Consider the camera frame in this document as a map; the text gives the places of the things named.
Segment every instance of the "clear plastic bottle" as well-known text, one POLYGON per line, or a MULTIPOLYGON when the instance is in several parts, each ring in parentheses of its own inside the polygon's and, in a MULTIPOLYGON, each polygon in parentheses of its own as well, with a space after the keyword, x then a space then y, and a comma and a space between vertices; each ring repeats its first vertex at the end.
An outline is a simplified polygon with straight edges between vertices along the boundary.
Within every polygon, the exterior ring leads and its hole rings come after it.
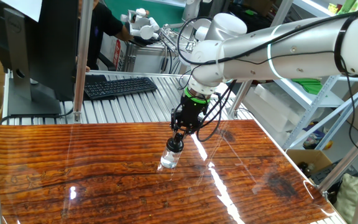
POLYGON ((174 138, 168 139, 167 146, 161 156, 161 165, 166 168, 175 168, 178 164, 180 154, 183 150, 183 135, 177 133, 174 138))

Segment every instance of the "computer monitor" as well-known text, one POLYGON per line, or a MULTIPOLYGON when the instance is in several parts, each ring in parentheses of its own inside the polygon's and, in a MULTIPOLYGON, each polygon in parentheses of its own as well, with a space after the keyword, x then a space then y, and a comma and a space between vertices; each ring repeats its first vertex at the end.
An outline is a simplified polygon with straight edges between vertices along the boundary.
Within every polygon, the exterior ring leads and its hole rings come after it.
POLYGON ((9 115, 60 114, 56 95, 73 99, 77 35, 78 0, 42 1, 38 22, 0 3, 0 60, 13 73, 9 115))

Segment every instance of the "green object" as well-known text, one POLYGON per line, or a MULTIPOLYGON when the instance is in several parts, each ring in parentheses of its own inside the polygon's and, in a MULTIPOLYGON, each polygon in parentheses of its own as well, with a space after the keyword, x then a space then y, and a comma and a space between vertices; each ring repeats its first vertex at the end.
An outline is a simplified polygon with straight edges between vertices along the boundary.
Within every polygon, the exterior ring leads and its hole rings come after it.
POLYGON ((323 87, 320 80, 313 78, 293 78, 292 81, 299 83, 306 92, 314 95, 317 95, 323 87))
POLYGON ((358 0, 353 4, 349 12, 356 12, 358 10, 358 0))
POLYGON ((105 0, 105 2, 117 19, 121 17, 121 14, 127 15, 128 9, 133 11, 139 8, 149 10, 150 17, 153 17, 160 27, 164 24, 181 23, 181 17, 185 10, 183 7, 143 0, 105 0))
POLYGON ((338 12, 338 15, 348 13, 355 2, 356 0, 346 0, 345 4, 343 4, 341 10, 338 12))
POLYGON ((211 99, 208 99, 206 100, 200 100, 200 99, 197 99, 197 98, 192 98, 192 95, 189 93, 189 89, 187 89, 187 87, 185 88, 185 94, 188 98, 190 98, 191 100, 193 100, 194 102, 196 103, 199 103, 199 104, 207 104, 211 101, 211 99))
POLYGON ((252 10, 246 10, 246 14, 250 15, 250 16, 253 16, 254 15, 254 12, 252 10))

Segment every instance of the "green ring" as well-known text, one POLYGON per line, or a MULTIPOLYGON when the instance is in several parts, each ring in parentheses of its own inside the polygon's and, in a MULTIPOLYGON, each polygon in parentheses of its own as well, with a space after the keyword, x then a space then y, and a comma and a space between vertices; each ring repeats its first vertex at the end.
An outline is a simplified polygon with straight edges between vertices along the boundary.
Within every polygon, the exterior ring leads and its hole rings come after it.
POLYGON ((207 103, 209 103, 209 102, 211 101, 211 99, 208 99, 208 100, 206 100, 206 102, 205 102, 205 100, 200 100, 200 99, 198 99, 198 98, 194 98, 194 96, 192 96, 192 95, 189 93, 189 90, 188 90, 187 87, 185 88, 185 94, 186 94, 186 96, 187 96, 188 98, 190 98, 191 100, 193 100, 194 102, 199 103, 199 104, 207 104, 207 103))

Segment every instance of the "black shirt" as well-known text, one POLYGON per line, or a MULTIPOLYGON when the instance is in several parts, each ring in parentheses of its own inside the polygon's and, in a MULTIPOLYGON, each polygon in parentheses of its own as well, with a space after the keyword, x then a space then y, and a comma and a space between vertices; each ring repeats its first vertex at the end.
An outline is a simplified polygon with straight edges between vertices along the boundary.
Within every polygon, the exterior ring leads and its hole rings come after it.
POLYGON ((122 31, 122 22, 116 19, 110 9, 100 2, 92 12, 91 33, 89 35, 88 63, 92 70, 97 70, 96 64, 102 46, 103 32, 109 36, 122 31))

